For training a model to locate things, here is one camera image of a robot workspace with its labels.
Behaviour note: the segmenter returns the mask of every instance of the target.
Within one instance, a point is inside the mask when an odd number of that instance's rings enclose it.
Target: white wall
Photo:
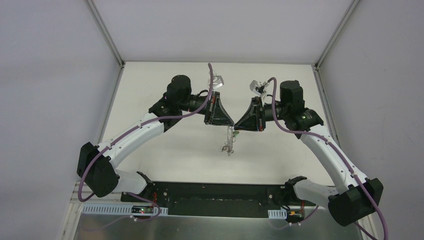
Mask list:
[[[423,12],[422,0],[362,1],[321,68],[343,150],[384,185],[390,239],[424,235]]]
[[[82,0],[1,1],[0,23],[0,239],[56,239],[119,68]]]
[[[222,75],[224,86],[218,89],[221,102],[234,122],[248,110],[256,95],[250,91],[252,80],[298,80],[308,108],[325,121],[324,110],[309,65],[213,63]],[[207,63],[128,62],[119,83],[104,139],[137,122],[166,91],[178,74],[191,79],[192,93],[207,89]],[[228,157],[221,152],[227,141],[226,126],[204,124],[203,115],[182,119],[166,133],[153,138],[131,153],[119,169],[141,171],[153,181],[283,184],[299,175],[324,185],[333,184],[314,154],[294,135],[282,132],[267,122],[263,132],[241,131]]]
[[[315,63],[351,0],[95,0],[125,61]]]

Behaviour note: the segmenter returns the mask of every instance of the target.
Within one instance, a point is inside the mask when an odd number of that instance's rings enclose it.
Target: gray floor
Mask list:
[[[325,210],[318,210],[301,226],[281,219],[162,216],[148,222],[124,218],[98,229],[120,216],[84,214],[75,240],[362,240],[353,224],[338,225]]]

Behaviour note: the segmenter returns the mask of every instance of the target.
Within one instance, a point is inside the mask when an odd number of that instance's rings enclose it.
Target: small hanging object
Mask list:
[[[239,133],[239,131],[234,131],[233,126],[229,126],[227,128],[226,142],[224,142],[224,146],[222,147],[221,152],[225,151],[228,154],[228,157],[231,156],[232,153],[234,153],[233,143],[236,142],[236,136]]]

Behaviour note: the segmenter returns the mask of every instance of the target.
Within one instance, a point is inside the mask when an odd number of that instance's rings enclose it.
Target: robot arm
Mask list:
[[[222,78],[217,76],[212,83],[212,89],[215,90],[223,84]],[[82,146],[77,167],[77,174],[81,178],[90,162],[100,154],[99,150],[103,149],[102,154],[92,165],[85,178],[85,183],[97,197],[104,197],[111,192],[139,194],[146,186],[153,184],[141,172],[126,172],[116,168],[130,153],[150,139],[169,130],[181,118],[156,120],[144,124],[146,121],[157,117],[181,116],[182,111],[194,112],[202,106],[207,97],[200,96],[200,93],[193,95],[191,91],[190,79],[187,76],[175,76],[167,86],[163,97],[140,120],[117,136],[107,139],[97,146],[90,142]],[[220,93],[214,91],[211,96],[207,104],[198,112],[198,114],[205,115],[205,124],[233,126],[233,120],[221,104]]]
[[[271,104],[262,103],[265,87],[268,83],[250,84],[250,89],[260,95],[252,98],[250,108],[235,124],[236,130],[257,131],[265,130],[266,122],[274,121]],[[289,191],[288,199],[306,200],[329,210],[332,217],[342,226],[347,226],[375,211],[360,188],[354,176],[338,153],[329,145],[342,153],[347,163],[360,182],[365,186],[374,201],[379,204],[383,192],[383,185],[377,179],[368,179],[343,151],[337,146],[329,134],[323,120],[312,110],[305,108],[303,89],[298,81],[284,81],[280,84],[280,101],[275,104],[275,114],[278,120],[284,120],[286,127],[291,131],[306,131],[324,136],[327,142],[310,134],[295,134],[318,158],[334,182],[334,187],[324,186],[298,176],[285,183],[285,190]]]

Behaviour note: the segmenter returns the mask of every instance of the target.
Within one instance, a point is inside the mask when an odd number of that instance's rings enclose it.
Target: white tabletop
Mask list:
[[[250,82],[263,82],[270,77],[276,77],[278,84],[298,80],[303,87],[305,106],[326,121],[310,65],[213,63],[212,66],[224,79],[224,86],[217,91],[234,122],[247,111],[255,96],[249,89]],[[139,120],[162,97],[172,77],[181,74],[191,79],[192,94],[208,87],[207,63],[127,62],[103,139],[114,137]],[[319,184],[333,184],[313,153],[273,122],[267,122],[263,132],[240,132],[233,145],[234,153],[228,157],[226,152],[221,152],[227,140],[227,127],[205,125],[203,120],[204,116],[199,114],[182,119],[131,153],[118,169],[143,172],[153,181],[283,184],[289,178],[305,176]]]

